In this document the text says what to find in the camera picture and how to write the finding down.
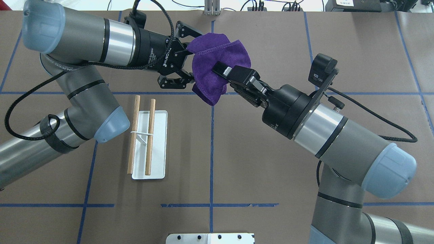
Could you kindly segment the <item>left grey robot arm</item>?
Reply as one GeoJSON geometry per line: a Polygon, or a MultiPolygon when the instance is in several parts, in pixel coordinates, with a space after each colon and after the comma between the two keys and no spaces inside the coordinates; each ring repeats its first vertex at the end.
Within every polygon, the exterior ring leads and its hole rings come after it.
{"type": "Polygon", "coordinates": [[[136,6],[124,22],[66,8],[59,3],[28,0],[23,8],[22,38],[26,48],[39,52],[45,82],[21,95],[5,115],[13,136],[1,145],[0,185],[4,189],[90,139],[105,143],[124,133],[130,122],[96,66],[157,72],[163,89],[184,89],[194,76],[183,69],[191,55],[181,38],[202,35],[178,21],[168,36],[145,29],[146,15],[136,6]],[[56,81],[71,106],[44,116],[23,134],[12,130],[9,119],[19,102],[56,81]]]}

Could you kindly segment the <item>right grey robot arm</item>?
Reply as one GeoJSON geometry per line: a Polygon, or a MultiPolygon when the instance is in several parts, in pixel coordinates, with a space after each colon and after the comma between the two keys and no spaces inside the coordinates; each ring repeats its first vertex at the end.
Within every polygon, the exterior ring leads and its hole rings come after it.
{"type": "Polygon", "coordinates": [[[318,54],[308,80],[318,90],[307,95],[291,85],[273,89],[257,71],[218,61],[212,71],[255,107],[262,121],[304,147],[323,164],[310,244],[432,244],[433,230],[364,213],[366,192],[389,199],[416,173],[416,161],[389,139],[372,133],[320,103],[338,74],[337,61],[318,54]]]}

